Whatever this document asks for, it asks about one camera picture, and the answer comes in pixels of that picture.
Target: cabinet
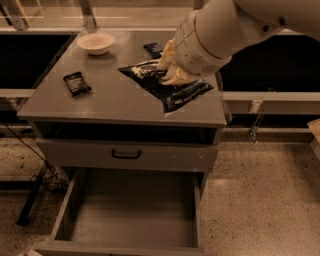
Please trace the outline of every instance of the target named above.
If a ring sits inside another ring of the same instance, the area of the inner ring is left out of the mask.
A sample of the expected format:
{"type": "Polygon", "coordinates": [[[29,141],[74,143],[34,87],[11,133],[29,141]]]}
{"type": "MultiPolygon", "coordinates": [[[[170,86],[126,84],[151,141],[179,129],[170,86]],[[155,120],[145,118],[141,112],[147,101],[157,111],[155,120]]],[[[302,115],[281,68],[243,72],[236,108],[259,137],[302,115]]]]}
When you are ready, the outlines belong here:
{"type": "MultiPolygon", "coordinates": [[[[117,71],[150,59],[173,31],[108,30],[110,52],[88,56],[75,41],[18,116],[48,161],[75,169],[43,255],[204,255],[199,202],[225,126],[217,89],[165,116],[161,103],[117,71]],[[63,81],[81,71],[92,92],[63,81]]],[[[215,88],[214,77],[208,82],[215,88]]]]}

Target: black bag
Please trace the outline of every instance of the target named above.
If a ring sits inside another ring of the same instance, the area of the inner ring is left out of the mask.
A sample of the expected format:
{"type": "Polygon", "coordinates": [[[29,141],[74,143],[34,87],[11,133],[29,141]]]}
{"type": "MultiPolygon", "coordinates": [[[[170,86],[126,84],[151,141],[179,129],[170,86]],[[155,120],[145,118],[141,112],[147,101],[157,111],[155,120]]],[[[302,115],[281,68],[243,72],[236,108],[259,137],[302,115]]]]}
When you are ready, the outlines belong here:
{"type": "Polygon", "coordinates": [[[178,87],[162,85],[159,80],[166,75],[166,71],[157,70],[158,63],[159,60],[142,62],[134,66],[119,68],[118,70],[161,100],[164,113],[175,111],[196,97],[213,89],[203,79],[178,87]]]}

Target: closed drawer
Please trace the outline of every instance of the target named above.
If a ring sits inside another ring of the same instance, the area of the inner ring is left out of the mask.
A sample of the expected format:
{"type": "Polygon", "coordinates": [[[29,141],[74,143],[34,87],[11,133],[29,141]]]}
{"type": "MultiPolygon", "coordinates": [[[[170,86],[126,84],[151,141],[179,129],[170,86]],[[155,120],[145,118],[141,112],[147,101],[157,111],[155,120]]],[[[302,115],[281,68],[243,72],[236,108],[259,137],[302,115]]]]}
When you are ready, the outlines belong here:
{"type": "Polygon", "coordinates": [[[36,142],[51,164],[70,167],[208,172],[217,155],[213,145],[58,139],[36,142]]]}

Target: gray drawer front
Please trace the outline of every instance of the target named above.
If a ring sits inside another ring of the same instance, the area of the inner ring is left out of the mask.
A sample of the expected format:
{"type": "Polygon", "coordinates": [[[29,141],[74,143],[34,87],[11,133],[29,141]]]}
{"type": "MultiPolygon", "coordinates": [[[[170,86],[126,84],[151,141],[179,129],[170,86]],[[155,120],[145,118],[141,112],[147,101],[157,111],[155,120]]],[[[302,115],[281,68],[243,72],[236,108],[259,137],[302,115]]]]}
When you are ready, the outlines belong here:
{"type": "Polygon", "coordinates": [[[114,248],[85,248],[77,243],[53,243],[37,248],[43,256],[213,256],[193,250],[152,250],[152,249],[114,249],[114,248]]]}
{"type": "Polygon", "coordinates": [[[139,170],[211,171],[216,146],[166,146],[104,141],[37,139],[53,165],[139,170]]]}

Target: terrazzo floor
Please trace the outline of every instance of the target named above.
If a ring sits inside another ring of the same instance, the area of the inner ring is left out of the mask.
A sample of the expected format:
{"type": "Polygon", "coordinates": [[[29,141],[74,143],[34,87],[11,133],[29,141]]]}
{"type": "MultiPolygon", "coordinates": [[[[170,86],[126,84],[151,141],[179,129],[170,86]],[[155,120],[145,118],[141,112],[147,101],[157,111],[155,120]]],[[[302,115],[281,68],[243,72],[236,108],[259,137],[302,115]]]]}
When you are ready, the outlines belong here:
{"type": "MultiPolygon", "coordinates": [[[[224,132],[201,201],[204,250],[215,256],[320,255],[320,163],[309,133],[224,132]]],[[[25,138],[33,146],[33,138],[25,138]]],[[[15,138],[0,139],[0,174],[37,174],[41,161],[15,138]]],[[[43,186],[26,227],[27,191],[0,191],[0,256],[27,253],[51,233],[63,193],[43,186]]]]}

